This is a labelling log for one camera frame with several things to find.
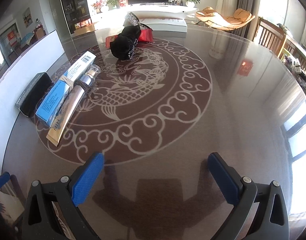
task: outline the framed picture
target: framed picture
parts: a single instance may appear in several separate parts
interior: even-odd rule
[[[31,16],[31,11],[30,11],[29,7],[23,13],[23,21],[24,21],[25,27],[29,27],[33,22],[32,21],[32,16]]]

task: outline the blue gripper pad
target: blue gripper pad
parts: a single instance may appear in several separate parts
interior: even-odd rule
[[[98,153],[89,163],[77,182],[72,186],[72,201],[76,207],[86,200],[103,167],[104,155]]]
[[[10,180],[10,174],[8,172],[4,172],[1,176],[0,176],[0,188],[7,183]]]
[[[215,154],[212,153],[209,155],[207,167],[219,186],[226,202],[236,206],[240,201],[239,188]]]

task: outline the brown tabletop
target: brown tabletop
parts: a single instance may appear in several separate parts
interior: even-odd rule
[[[241,176],[280,182],[296,239],[306,226],[306,96],[278,58],[189,26],[154,32],[120,61],[105,48],[111,34],[65,42],[48,71],[56,81],[86,50],[102,70],[58,147],[37,119],[17,118],[3,171],[24,195],[34,179],[57,181],[99,151],[105,170],[79,208],[102,240],[210,239],[232,209],[205,169],[218,152]]]

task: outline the leather chair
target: leather chair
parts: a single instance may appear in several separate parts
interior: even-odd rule
[[[209,27],[222,31],[232,31],[241,28],[255,18],[255,16],[250,12],[241,8],[237,9],[233,16],[225,17],[219,14],[212,7],[206,7],[202,11],[196,12],[196,17],[200,22],[204,22]]]

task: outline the white vase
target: white vase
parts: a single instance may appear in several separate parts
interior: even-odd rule
[[[192,7],[193,8],[195,6],[195,3],[192,2],[192,1],[186,1],[185,4],[186,4],[187,7]]]
[[[109,10],[109,7],[107,5],[103,5],[101,7],[101,12],[107,12]]]

